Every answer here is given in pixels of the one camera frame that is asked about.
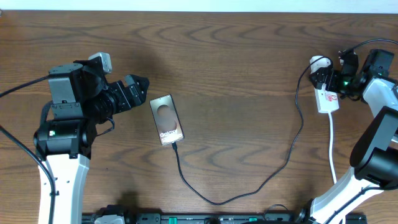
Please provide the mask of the Samsung Galaxy smartphone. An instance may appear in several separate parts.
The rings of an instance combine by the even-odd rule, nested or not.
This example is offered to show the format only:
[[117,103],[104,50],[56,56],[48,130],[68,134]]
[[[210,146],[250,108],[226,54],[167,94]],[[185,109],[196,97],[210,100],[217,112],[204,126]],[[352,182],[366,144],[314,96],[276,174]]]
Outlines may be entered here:
[[172,95],[150,100],[150,108],[161,145],[165,146],[184,139]]

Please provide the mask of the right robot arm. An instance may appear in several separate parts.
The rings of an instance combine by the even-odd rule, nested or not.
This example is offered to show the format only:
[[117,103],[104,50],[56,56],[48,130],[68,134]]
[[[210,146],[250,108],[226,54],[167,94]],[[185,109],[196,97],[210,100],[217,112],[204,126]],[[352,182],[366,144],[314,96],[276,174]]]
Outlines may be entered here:
[[339,223],[365,200],[397,189],[397,80],[389,78],[394,54],[370,50],[362,67],[353,50],[340,53],[341,70],[320,55],[310,59],[309,79],[317,91],[366,103],[374,116],[351,152],[350,167],[326,193],[309,201],[299,223]]

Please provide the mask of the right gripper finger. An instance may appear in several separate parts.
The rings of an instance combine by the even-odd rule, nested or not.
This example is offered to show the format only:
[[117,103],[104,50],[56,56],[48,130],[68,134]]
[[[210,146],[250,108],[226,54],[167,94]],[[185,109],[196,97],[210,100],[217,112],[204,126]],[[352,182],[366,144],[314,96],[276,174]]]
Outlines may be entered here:
[[313,84],[313,87],[317,90],[321,90],[323,84],[325,83],[325,77],[323,76],[311,76],[310,81]]
[[332,67],[320,67],[310,74],[311,80],[326,80],[332,74]]

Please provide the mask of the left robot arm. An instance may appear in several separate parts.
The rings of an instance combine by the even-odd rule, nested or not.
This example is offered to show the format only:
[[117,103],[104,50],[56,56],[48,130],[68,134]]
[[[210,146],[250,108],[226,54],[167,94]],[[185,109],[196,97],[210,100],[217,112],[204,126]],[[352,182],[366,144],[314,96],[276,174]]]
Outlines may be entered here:
[[102,63],[76,60],[49,71],[53,119],[34,133],[40,172],[39,223],[81,223],[83,194],[97,125],[146,101],[149,79],[108,83]]

